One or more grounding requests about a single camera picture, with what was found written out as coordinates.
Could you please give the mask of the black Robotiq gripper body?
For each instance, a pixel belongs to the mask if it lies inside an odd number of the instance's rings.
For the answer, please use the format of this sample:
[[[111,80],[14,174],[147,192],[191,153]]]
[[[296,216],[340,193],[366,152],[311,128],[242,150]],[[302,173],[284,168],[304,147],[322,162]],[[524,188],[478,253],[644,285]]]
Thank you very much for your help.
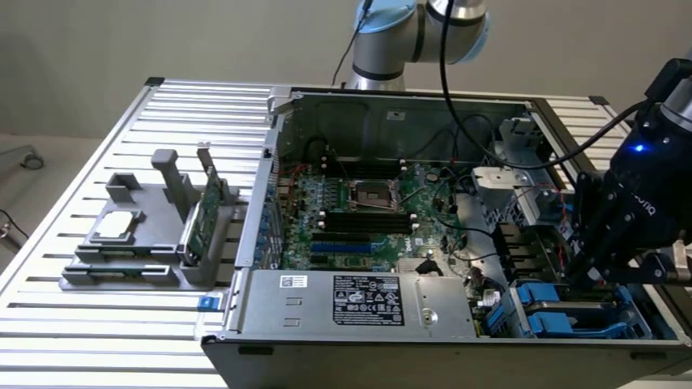
[[[627,191],[623,211],[634,214],[624,242],[636,248],[691,241],[691,131],[658,105],[638,117],[610,162],[610,174]]]

